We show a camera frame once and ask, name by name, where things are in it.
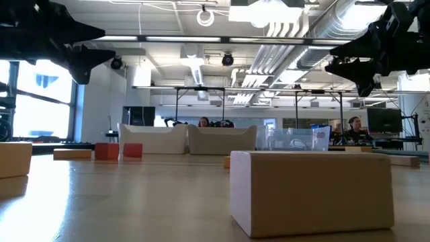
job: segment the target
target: camera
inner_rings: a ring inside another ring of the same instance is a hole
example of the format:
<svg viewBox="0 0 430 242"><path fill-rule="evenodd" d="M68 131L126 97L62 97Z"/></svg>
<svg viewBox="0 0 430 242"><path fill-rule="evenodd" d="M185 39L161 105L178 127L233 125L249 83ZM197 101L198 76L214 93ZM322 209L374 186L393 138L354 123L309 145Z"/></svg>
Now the camera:
<svg viewBox="0 0 430 242"><path fill-rule="evenodd" d="M234 62L234 58L233 58L233 55L231 55L231 53L225 53L224 57L222 57L222 65L225 67L229 67L233 65L233 62Z"/></svg>
<svg viewBox="0 0 430 242"><path fill-rule="evenodd" d="M110 67L113 70L120 70L124 67L124 63L122 62L121 56L115 56L112 62L110 63Z"/></svg>

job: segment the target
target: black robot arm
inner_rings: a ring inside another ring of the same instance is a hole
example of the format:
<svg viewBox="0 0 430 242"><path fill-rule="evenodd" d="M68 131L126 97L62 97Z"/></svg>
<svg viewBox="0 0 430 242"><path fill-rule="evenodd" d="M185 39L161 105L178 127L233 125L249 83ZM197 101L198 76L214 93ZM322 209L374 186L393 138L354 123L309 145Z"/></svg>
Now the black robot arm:
<svg viewBox="0 0 430 242"><path fill-rule="evenodd" d="M430 1L415 0L409 8L401 2L381 2L388 4L381 18L362 37L330 50L333 61L325 67L354 82L360 97L380 88L377 74L386 77L392 71L407 71L412 75L430 68ZM418 17L419 33L408 32L414 17Z"/></svg>

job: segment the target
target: computer monitor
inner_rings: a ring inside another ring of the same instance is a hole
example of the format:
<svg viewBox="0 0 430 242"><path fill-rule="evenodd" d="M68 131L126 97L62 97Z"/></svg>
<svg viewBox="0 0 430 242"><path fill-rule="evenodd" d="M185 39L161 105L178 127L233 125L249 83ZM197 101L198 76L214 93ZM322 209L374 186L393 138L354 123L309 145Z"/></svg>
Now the computer monitor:
<svg viewBox="0 0 430 242"><path fill-rule="evenodd" d="M391 108L368 108L369 132L402 132L402 112Z"/></svg>

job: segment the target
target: dark hair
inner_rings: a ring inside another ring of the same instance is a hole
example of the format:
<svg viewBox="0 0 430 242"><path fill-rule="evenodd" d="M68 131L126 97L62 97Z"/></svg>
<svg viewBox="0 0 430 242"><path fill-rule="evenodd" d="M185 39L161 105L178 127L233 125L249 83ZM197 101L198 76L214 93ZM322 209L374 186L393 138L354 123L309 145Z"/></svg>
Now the dark hair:
<svg viewBox="0 0 430 242"><path fill-rule="evenodd" d="M199 127L201 127L201 126L200 126L200 120L202 120L202 119L206 120L206 122L208 123L208 126L209 126L209 118L207 118L207 117L201 117L201 118L199 119Z"/></svg>
<svg viewBox="0 0 430 242"><path fill-rule="evenodd" d="M354 120L355 120L356 118L358 118L358 117L357 117L357 116L352 117L352 118L350 118L350 119L349 119L349 121L348 121L348 124L349 124L349 126L351 127L351 129L353 128L353 127L352 127L352 123L354 123Z"/></svg>

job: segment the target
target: wall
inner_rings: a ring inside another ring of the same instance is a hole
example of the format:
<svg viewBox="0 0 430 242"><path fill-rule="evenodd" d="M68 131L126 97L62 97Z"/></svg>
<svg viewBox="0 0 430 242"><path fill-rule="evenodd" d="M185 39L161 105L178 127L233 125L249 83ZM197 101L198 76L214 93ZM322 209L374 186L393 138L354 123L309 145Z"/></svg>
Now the wall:
<svg viewBox="0 0 430 242"><path fill-rule="evenodd" d="M126 106L149 106L150 105L150 90L133 89L134 74L137 67L127 68L127 89L126 89Z"/></svg>
<svg viewBox="0 0 430 242"><path fill-rule="evenodd" d="M91 72L88 85L80 86L77 94L75 122L76 142L107 142L108 116L112 129L122 119L125 104L126 80L106 65L99 65Z"/></svg>

